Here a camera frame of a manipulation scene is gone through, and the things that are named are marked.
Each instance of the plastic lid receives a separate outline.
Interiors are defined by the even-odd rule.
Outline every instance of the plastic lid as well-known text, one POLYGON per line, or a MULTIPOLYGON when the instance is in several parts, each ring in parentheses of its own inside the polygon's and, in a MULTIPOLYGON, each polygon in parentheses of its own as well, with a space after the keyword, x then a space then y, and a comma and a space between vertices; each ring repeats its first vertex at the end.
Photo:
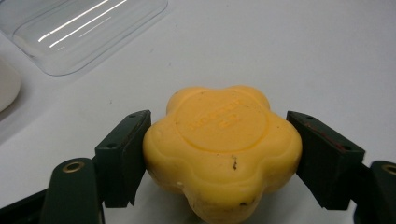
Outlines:
POLYGON ((61 76, 95 65, 166 6, 167 0, 4 0, 0 29, 41 70, 61 76))

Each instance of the soap bar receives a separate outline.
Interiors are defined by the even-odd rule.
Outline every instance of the soap bar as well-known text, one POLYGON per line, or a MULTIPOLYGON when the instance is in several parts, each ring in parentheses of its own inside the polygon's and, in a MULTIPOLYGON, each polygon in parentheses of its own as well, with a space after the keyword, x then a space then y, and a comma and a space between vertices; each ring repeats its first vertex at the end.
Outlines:
POLYGON ((148 129, 143 153, 159 186, 183 193, 205 222, 230 224, 288 182, 302 140, 254 88, 190 87, 176 92, 166 116, 148 129))

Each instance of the screw hole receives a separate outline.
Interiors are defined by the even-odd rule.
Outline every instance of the screw hole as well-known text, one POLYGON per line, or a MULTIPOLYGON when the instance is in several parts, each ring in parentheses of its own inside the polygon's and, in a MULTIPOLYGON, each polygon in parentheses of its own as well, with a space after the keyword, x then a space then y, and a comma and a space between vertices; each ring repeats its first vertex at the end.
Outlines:
POLYGON ((391 164, 385 164, 382 166, 386 172, 390 173, 391 175, 396 175, 396 166, 391 164))
POLYGON ((110 148, 117 147, 117 143, 109 143, 109 144, 107 144, 107 147, 110 147, 110 148))
POLYGON ((346 151, 352 150, 352 147, 350 147, 350 146, 343 146, 343 148, 344 148, 346 151))
POLYGON ((82 161, 73 161, 70 162, 69 164, 67 164, 66 166, 64 166, 64 168, 62 169, 65 173, 74 173, 77 172, 79 170, 82 169, 82 167, 84 167, 85 163, 82 161))

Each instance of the dark spot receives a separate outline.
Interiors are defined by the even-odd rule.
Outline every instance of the dark spot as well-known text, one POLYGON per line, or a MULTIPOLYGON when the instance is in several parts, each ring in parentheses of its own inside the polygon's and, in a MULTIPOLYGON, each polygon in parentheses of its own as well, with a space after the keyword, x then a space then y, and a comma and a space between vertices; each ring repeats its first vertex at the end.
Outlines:
POLYGON ((235 157, 235 155, 232 155, 232 157, 233 157, 233 169, 236 170, 238 165, 238 162, 236 162, 237 158, 235 157))

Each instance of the yellow soap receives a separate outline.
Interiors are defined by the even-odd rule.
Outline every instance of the yellow soap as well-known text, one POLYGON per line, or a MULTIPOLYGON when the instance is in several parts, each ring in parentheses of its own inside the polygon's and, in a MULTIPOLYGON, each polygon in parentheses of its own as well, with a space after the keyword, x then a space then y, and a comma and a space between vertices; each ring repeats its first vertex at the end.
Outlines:
POLYGON ((143 153, 159 186, 183 193, 202 220, 232 224, 288 182, 302 141, 254 88, 191 87, 171 97, 166 117, 146 132, 143 153))

